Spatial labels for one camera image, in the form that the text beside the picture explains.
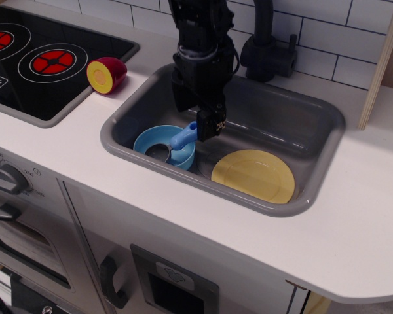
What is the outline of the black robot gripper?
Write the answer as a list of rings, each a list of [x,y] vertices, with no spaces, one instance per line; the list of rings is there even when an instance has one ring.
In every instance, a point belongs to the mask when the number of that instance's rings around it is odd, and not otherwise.
[[[226,124],[223,89],[234,75],[234,49],[224,48],[211,58],[189,59],[173,55],[172,91],[179,112],[199,107],[197,139],[204,142],[218,136]]]

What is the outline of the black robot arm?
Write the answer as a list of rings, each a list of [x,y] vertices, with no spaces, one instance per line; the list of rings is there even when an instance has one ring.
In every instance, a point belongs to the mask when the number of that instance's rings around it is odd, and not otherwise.
[[[239,64],[228,31],[234,14],[225,1],[170,1],[179,31],[172,73],[172,91],[178,111],[198,107],[197,138],[206,141],[221,133],[227,110],[224,87]]]

